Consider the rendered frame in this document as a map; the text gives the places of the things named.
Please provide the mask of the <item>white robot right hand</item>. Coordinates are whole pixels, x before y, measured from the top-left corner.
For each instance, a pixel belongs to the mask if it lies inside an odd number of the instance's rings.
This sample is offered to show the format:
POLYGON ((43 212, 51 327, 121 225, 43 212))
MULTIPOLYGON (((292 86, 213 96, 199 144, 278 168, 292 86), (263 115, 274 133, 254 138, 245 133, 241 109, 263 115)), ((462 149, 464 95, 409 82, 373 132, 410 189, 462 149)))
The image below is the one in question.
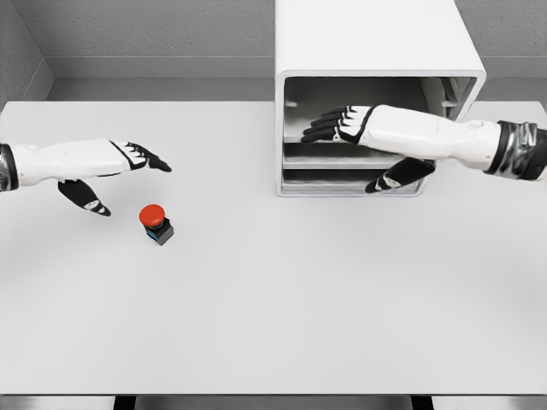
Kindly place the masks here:
POLYGON ((435 172, 436 154, 443 149, 435 138, 439 118, 389 105, 343 106, 321 115, 303 131, 301 142, 346 142, 404 158, 365 187, 375 194, 411 185, 435 172))

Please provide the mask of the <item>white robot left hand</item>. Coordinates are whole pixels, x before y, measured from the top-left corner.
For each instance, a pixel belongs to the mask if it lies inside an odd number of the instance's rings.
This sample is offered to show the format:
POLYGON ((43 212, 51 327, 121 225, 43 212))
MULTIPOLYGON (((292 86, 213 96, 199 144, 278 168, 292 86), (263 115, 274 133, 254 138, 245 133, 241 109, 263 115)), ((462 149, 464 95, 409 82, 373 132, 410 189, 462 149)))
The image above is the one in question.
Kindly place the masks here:
POLYGON ((172 168, 158 155, 131 142, 107 139, 62 143, 51 148, 53 178, 58 190, 79 208, 109 217, 110 210, 85 182, 124 172, 150 168, 170 173, 172 168))

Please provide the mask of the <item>white tabletop storage cabinet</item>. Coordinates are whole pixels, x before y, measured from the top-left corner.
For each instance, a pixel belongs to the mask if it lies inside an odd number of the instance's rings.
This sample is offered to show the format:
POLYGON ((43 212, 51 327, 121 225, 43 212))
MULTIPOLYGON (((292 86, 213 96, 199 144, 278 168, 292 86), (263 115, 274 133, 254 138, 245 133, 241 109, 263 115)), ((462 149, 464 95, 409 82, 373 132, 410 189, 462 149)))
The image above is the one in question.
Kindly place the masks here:
POLYGON ((486 71, 454 0, 275 0, 275 139, 387 104, 462 120, 486 71))

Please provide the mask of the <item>grey cabinet drawer tray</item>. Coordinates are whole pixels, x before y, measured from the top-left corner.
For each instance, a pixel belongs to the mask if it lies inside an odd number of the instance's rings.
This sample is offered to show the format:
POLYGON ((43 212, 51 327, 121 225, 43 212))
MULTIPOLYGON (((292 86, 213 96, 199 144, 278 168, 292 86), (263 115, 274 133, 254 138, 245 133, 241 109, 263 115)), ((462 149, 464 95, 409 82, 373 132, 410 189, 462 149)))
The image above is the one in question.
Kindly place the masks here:
MULTIPOLYGON (((302 142, 302 136, 282 136, 275 139, 276 144, 300 144, 302 142)), ((316 144, 349 144, 357 146, 357 143, 352 143, 343 139, 329 139, 329 140, 318 140, 315 141, 316 144)))
POLYGON ((288 143, 284 145, 283 168, 291 170, 378 170, 402 160, 386 153, 348 143, 288 143))
POLYGON ((286 169, 276 181, 280 196, 417 196, 428 177, 398 189, 368 193, 385 169, 286 169))

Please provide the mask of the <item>red button load switch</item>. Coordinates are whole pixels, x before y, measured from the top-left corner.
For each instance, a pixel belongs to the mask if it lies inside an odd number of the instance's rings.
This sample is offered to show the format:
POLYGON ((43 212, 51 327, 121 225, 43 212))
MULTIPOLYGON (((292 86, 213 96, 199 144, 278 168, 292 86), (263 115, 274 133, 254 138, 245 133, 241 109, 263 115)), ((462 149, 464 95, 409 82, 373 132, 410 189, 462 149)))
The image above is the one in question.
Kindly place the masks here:
POLYGON ((174 227, 166 216, 165 210, 158 204, 149 204, 139 212, 139 221, 146 234, 158 245, 164 245, 174 234, 174 227))

